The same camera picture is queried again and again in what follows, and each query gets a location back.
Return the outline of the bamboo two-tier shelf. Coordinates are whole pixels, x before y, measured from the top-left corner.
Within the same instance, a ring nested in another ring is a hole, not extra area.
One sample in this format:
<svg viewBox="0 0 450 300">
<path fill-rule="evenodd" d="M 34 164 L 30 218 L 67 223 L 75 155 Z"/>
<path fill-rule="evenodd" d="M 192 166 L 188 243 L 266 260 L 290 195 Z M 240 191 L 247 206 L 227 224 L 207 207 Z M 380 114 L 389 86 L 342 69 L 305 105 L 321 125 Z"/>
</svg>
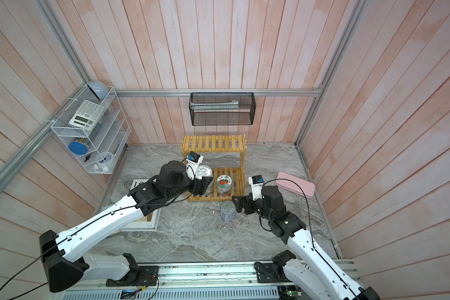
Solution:
<svg viewBox="0 0 450 300">
<path fill-rule="evenodd" d="M 245 135 L 185 135 L 182 138 L 182 155 L 186 157 L 191 151 L 203 155 L 203 164 L 211 167 L 214 191 L 208 196 L 192 196 L 188 201 L 230 201 L 232 196 L 240 196 L 245 192 Z M 221 175 L 232 179 L 232 188 L 227 196 L 218 192 L 217 179 Z"/>
</svg>

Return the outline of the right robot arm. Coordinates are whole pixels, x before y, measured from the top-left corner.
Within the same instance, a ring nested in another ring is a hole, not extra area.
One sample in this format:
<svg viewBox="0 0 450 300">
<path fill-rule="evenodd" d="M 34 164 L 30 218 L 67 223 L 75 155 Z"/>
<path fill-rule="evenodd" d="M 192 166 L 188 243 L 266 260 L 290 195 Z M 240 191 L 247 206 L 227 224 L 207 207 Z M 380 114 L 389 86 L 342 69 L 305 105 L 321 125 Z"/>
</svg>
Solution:
<svg viewBox="0 0 450 300">
<path fill-rule="evenodd" d="M 288 280 L 313 300 L 378 300 L 372 288 L 363 288 L 322 249 L 302 220 L 286 209 L 277 186 L 261 188 L 259 196 L 234 196 L 236 211 L 267 220 L 273 235 L 289 247 L 272 259 L 275 279 Z"/>
</svg>

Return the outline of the tomato lid seed jar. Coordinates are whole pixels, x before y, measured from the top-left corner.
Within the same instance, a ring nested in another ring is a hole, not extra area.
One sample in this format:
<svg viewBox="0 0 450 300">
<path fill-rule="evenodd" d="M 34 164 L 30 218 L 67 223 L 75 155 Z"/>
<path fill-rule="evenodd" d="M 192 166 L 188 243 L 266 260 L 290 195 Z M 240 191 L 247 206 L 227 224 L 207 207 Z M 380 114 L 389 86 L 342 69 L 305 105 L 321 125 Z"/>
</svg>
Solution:
<svg viewBox="0 0 450 300">
<path fill-rule="evenodd" d="M 221 175 L 217 178 L 217 193 L 220 196 L 230 196 L 233 188 L 233 180 L 227 175 Z"/>
</svg>

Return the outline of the white label tin can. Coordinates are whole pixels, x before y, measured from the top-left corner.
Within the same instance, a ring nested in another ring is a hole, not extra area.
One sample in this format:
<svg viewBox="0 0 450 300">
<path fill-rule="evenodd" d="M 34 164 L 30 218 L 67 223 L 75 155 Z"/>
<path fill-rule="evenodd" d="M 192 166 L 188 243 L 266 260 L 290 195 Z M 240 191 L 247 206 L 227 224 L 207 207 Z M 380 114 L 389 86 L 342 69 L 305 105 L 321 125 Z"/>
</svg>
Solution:
<svg viewBox="0 0 450 300">
<path fill-rule="evenodd" d="M 211 195 L 214 189 L 213 169 L 209 166 L 201 165 L 197 168 L 196 174 L 202 183 L 207 184 L 207 188 L 204 190 L 203 196 Z"/>
</svg>

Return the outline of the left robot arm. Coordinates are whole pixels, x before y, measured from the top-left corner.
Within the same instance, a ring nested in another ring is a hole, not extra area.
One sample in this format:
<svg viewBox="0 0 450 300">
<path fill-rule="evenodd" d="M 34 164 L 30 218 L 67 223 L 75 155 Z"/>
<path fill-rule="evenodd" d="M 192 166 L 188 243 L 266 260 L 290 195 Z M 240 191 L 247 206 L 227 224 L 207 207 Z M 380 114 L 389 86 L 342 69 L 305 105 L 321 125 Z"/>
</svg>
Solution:
<svg viewBox="0 0 450 300">
<path fill-rule="evenodd" d="M 66 231 L 42 234 L 39 245 L 49 290 L 58 293 L 80 281 L 103 279 L 113 286 L 140 285 L 143 272 L 132 254 L 100 256 L 89 251 L 122 227 L 175 203 L 185 192 L 203 195 L 213 177 L 200 176 L 197 169 L 195 162 L 170 161 L 106 211 Z"/>
</svg>

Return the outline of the purple label tin can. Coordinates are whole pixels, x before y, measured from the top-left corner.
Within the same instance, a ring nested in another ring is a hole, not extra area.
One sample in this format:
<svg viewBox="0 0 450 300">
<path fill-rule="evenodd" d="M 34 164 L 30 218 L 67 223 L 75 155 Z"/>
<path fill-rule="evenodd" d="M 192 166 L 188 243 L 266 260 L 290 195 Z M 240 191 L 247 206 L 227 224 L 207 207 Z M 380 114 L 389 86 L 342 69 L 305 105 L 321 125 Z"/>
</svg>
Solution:
<svg viewBox="0 0 450 300">
<path fill-rule="evenodd" d="M 235 204 L 232 201 L 224 201 L 220 205 L 220 211 L 221 211 L 221 219 L 229 223 L 235 218 L 236 214 L 236 208 Z"/>
</svg>

